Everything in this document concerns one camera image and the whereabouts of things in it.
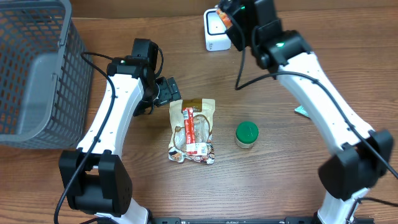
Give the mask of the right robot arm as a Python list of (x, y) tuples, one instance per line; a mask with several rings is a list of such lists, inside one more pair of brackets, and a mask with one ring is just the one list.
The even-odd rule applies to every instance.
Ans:
[(375, 131), (345, 102), (302, 35), (285, 30), (272, 0), (221, 0), (216, 11), (241, 52), (251, 48), (257, 65), (284, 86), (308, 113), (330, 153), (318, 175), (326, 190), (314, 223), (357, 223), (355, 211), (387, 172), (394, 139)]

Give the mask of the teal tissue packet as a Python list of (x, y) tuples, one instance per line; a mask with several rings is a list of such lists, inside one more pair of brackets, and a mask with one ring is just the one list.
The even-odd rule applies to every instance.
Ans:
[(303, 106), (299, 106), (296, 109), (294, 109), (294, 111), (298, 114), (301, 114), (302, 116), (305, 116), (307, 118), (309, 118), (309, 114), (307, 113), (307, 111), (303, 108)]

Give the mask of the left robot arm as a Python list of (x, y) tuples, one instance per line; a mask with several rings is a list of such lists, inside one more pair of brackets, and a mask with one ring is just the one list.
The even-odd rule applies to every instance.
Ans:
[(74, 151), (63, 151), (58, 163), (64, 191), (55, 208), (59, 222), (64, 201), (73, 210), (94, 217), (90, 223), (152, 223), (152, 213), (132, 197), (132, 180), (121, 160), (133, 117), (146, 109), (181, 98), (174, 78), (161, 76), (161, 48), (149, 39), (135, 39), (131, 54), (110, 58), (106, 90), (88, 132)]

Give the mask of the orange snack packet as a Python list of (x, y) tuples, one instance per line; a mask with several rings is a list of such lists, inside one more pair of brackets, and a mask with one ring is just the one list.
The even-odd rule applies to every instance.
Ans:
[(229, 28), (231, 28), (233, 26), (233, 23), (232, 23), (231, 19), (229, 18), (229, 16), (227, 15), (227, 13), (222, 11), (220, 8), (216, 9), (216, 13), (219, 16), (219, 18), (221, 19), (221, 21), (223, 22), (224, 26), (226, 27), (226, 30), (228, 30)]

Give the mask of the green lid seasoning jar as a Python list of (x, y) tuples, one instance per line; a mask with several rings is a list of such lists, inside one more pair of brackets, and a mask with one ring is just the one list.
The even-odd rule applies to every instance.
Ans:
[(243, 121), (235, 132), (235, 143), (243, 149), (252, 148), (259, 136), (257, 125), (251, 121)]

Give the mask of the white brown snack packet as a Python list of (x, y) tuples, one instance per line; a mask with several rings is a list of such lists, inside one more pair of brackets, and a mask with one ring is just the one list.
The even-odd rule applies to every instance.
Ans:
[[(206, 98), (171, 102), (169, 115), (172, 137), (168, 151), (168, 157), (171, 161), (183, 163), (184, 160), (189, 160), (207, 165), (212, 165), (215, 162), (215, 152), (212, 145), (215, 106), (214, 99)], [(185, 108), (193, 108), (195, 140), (196, 143), (206, 143), (207, 155), (205, 156), (189, 156), (186, 152), (185, 124), (182, 113)]]

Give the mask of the red snack bar wrapper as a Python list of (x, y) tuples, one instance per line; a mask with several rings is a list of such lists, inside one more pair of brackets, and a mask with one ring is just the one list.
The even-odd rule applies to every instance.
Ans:
[(196, 143), (195, 128), (193, 120), (193, 108), (185, 108), (182, 110), (184, 124), (185, 124), (185, 137), (186, 137), (186, 152), (189, 156), (205, 156), (207, 155), (207, 146), (205, 142)]

